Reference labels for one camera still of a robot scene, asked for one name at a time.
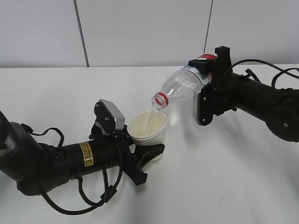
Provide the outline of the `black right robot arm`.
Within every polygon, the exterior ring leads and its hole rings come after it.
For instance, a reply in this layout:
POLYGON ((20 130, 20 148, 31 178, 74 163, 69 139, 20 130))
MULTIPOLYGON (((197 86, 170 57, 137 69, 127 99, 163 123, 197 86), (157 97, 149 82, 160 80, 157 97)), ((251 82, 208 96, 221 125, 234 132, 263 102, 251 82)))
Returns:
POLYGON ((201 126, 207 126, 213 116, 240 109, 265 122, 269 130, 282 140, 299 141, 299 91, 292 88, 277 89, 277 79, 292 74, 290 69, 282 69, 271 63, 260 61, 279 71, 271 85, 261 83, 252 70, 246 75, 233 72, 230 49, 217 47, 216 55, 202 55, 189 61, 201 75, 211 77, 207 84, 202 84, 193 92, 193 116, 201 126))

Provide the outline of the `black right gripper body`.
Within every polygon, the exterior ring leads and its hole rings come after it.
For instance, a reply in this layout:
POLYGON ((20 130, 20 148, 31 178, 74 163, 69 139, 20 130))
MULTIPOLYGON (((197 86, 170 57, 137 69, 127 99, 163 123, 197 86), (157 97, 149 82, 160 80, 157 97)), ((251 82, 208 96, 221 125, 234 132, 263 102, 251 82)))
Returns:
POLYGON ((237 110, 234 100, 234 88, 237 81, 231 77, 233 71, 230 48, 220 46, 215 49, 215 53, 217 55, 216 67, 209 84, 215 90, 212 100, 213 115, 220 116, 226 111, 237 110))

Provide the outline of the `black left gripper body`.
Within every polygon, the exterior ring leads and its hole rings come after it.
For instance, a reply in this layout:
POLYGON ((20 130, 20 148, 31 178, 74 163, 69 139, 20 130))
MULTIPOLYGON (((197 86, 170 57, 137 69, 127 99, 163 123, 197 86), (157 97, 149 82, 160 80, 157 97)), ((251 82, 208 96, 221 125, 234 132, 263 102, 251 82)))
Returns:
POLYGON ((122 130, 116 130, 112 134, 104 134, 103 128, 93 125, 91 128, 90 140, 111 141, 116 147, 119 155, 122 171, 138 186, 144 184, 148 175, 144 173, 131 153, 129 146, 133 145, 133 140, 128 134, 128 126, 124 125, 122 130))

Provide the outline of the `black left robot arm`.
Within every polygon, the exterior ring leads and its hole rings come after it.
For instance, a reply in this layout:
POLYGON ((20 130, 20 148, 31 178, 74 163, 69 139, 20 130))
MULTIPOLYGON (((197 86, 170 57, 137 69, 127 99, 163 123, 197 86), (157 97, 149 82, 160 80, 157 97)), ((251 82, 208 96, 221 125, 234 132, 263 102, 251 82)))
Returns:
POLYGON ((64 137, 57 146, 39 143, 33 130, 25 125, 0 117, 0 169, 16 181, 18 190, 27 196, 37 196, 40 184, 44 191, 67 183, 70 179, 117 167, 117 188, 123 174, 135 185, 144 184, 147 174, 142 168, 164 152, 164 144, 130 146, 133 140, 126 128, 105 134, 98 123, 91 129, 88 141, 65 145, 64 137))

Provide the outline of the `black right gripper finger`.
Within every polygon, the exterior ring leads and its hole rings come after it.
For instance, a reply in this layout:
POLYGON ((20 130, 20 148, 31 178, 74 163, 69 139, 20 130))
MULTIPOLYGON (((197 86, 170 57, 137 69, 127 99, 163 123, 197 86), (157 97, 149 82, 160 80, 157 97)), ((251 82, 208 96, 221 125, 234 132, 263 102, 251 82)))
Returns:
POLYGON ((217 58, 196 58, 188 62, 188 65, 196 68, 201 74, 211 74, 215 71, 217 58))

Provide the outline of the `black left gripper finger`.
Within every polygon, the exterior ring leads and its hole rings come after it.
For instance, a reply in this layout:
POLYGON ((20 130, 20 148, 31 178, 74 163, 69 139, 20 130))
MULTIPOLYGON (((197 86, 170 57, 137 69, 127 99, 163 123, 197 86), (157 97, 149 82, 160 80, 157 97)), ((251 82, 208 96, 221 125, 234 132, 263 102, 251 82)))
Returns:
POLYGON ((151 146, 140 146, 135 147, 135 160, 140 168, 143 168, 150 161, 163 154, 165 149, 164 144, 157 144, 151 146))

